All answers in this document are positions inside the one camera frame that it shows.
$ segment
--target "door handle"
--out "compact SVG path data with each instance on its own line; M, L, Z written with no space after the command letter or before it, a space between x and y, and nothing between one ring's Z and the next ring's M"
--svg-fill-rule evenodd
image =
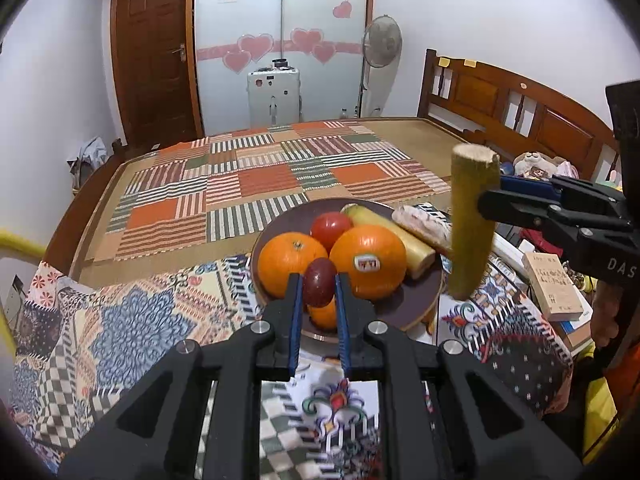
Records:
M180 61L181 62L186 62L187 61L187 49L184 43L180 44L180 48L176 48L175 50L172 50L171 53L172 54L176 54L177 52L180 52Z

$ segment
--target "red apple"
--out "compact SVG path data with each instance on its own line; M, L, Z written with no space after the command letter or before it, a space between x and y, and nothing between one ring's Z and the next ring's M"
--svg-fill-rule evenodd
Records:
M334 263L329 258L316 258L302 276L302 301L308 306L325 306L334 297Z
M311 232L309 234L324 245L327 253L329 253L335 241L352 227L353 222L351 222L351 219L347 215L337 211L331 211L329 213L322 213L316 217L311 224Z

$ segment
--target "fruit bowl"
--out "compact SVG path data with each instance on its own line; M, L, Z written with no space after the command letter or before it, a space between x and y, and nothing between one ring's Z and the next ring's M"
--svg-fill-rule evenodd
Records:
M255 295L261 305L265 305L274 299L260 283L257 272L258 257L267 241L271 240L274 236L288 231L298 231L308 234L309 229L311 229L311 224L319 214L329 211L340 211L345 205L351 203L363 205L373 212L389 219L393 212L393 209L389 206L368 200L358 200L356 198L323 198L306 202L290 209L274 218L273 221L265 227L264 231L260 233L260 236L256 240L250 262ZM412 280L406 276L391 296L382 300L373 301L373 305L379 319L401 330L409 330L411 327L420 323L430 310L436 306L442 285L442 264L440 258L436 257L435 263L427 269L419 280ZM330 343L337 343L338 341L335 331L328 332L318 328L313 324L306 312L303 314L302 333L305 336L320 341Z

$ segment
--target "pink heart decoration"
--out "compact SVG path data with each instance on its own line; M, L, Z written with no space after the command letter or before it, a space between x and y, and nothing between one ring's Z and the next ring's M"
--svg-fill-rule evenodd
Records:
M314 46L322 41L322 30L318 28L312 28L311 30L294 28L291 31L291 41L301 52L311 54Z
M238 40L238 47L250 52L251 59L258 61L273 48L273 36L261 34L256 38L251 34L245 34Z
M335 54L335 45L328 41L323 41L313 48L314 57L322 64L329 61Z
M348 0L344 0L340 5L334 7L334 16L336 18L350 18L353 6Z
M251 53L247 50L240 52L227 52L222 58L222 62L228 69L239 74L240 71L251 61Z

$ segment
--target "metal screw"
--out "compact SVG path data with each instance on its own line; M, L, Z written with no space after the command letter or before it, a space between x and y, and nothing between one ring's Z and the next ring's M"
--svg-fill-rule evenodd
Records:
M193 339L183 339L182 341L178 341L175 345L175 349L180 354L185 354L185 355L195 351L197 347L198 347L198 343L196 343Z
M367 328L369 329L369 332L377 335L383 334L388 330L388 326L384 321L372 321L367 325Z
M462 343L460 341L455 340L455 339L447 339L442 344L442 348L449 355L462 354L462 351L465 349L462 346Z
M271 325L268 321L255 321L251 323L251 332L256 334L264 334L271 329Z

